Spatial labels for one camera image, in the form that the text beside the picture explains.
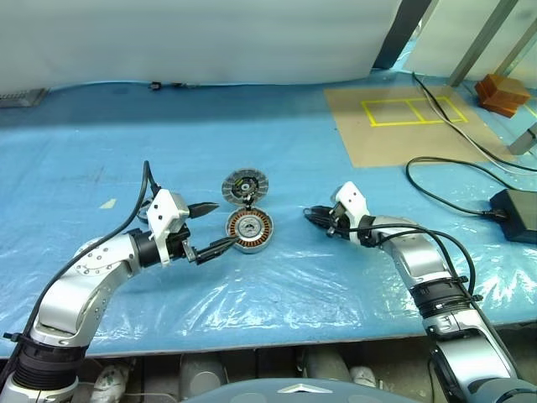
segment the gray cylinder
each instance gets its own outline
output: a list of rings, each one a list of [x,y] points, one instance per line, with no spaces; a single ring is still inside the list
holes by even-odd
[[[305,350],[304,377],[352,382],[345,361],[332,346],[314,346]]]
[[[226,371],[216,353],[185,354],[181,358],[181,399],[189,399],[227,383]]]

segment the copper winding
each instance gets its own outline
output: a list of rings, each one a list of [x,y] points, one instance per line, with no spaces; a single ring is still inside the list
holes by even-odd
[[[240,211],[240,212],[237,212],[231,219],[230,221],[230,225],[229,225],[229,234],[230,236],[236,236],[237,235],[237,231],[235,229],[236,225],[237,225],[237,222],[239,221],[239,219],[243,216],[256,216],[258,218],[261,219],[261,221],[263,222],[263,233],[261,235],[261,237],[259,239],[256,239],[255,241],[245,241],[243,239],[239,239],[237,241],[238,244],[244,246],[245,248],[254,248],[256,246],[259,246],[261,245],[262,243],[264,243],[268,238],[269,238],[269,235],[270,235],[270,232],[272,230],[271,228],[271,225],[270,225],[270,221],[269,219],[267,218],[266,214],[258,211],[258,210],[243,210],[243,211]]]

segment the black power adapter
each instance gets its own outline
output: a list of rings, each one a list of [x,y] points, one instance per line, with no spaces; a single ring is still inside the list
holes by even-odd
[[[537,243],[537,191],[504,189],[490,199],[496,221],[509,241]]]

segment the silver robotic arm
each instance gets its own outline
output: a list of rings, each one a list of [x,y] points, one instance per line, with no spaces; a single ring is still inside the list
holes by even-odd
[[[235,238],[223,238],[199,251],[189,245],[186,218],[216,207],[215,203],[188,206],[180,195],[158,188],[147,213],[149,231],[117,235],[69,267],[44,294],[29,335],[8,335],[19,344],[18,357],[0,403],[69,402],[78,385],[76,372],[121,284],[143,267],[179,258],[204,263],[235,243]],[[98,240],[82,245],[76,255]]]
[[[438,249],[415,222],[373,217],[352,182],[332,196],[333,208],[306,209],[306,217],[364,246],[379,246],[394,260],[433,341],[435,371],[450,402],[535,402],[536,388],[518,378],[498,335]]]

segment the orange block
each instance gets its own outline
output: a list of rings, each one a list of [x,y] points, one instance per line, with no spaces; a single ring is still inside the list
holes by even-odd
[[[518,80],[487,74],[476,86],[479,106],[511,118],[529,100],[529,93]]]

